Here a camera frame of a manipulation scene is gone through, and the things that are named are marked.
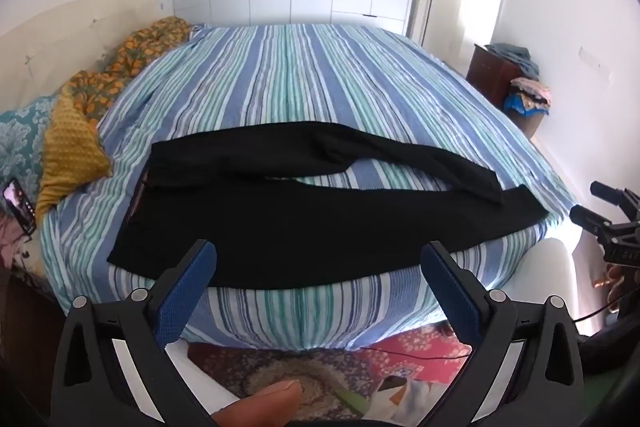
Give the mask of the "right hand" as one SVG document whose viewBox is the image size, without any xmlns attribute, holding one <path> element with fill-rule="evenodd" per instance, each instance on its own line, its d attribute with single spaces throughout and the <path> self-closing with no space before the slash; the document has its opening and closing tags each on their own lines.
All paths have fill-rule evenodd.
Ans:
<svg viewBox="0 0 640 427">
<path fill-rule="evenodd" d="M 624 293 L 625 268 L 621 265 L 607 265 L 606 281 L 608 282 L 608 286 L 610 286 L 610 290 L 608 291 L 608 304 L 612 305 Z"/>
</svg>

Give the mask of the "left hand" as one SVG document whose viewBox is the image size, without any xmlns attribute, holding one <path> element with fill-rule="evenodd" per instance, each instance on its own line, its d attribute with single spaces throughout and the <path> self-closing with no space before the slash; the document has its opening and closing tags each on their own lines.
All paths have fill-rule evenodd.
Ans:
<svg viewBox="0 0 640 427">
<path fill-rule="evenodd" d="M 303 386 L 297 379 L 279 381 L 228 405 L 212 418 L 221 427 L 285 426 L 296 415 L 302 399 Z"/>
</svg>

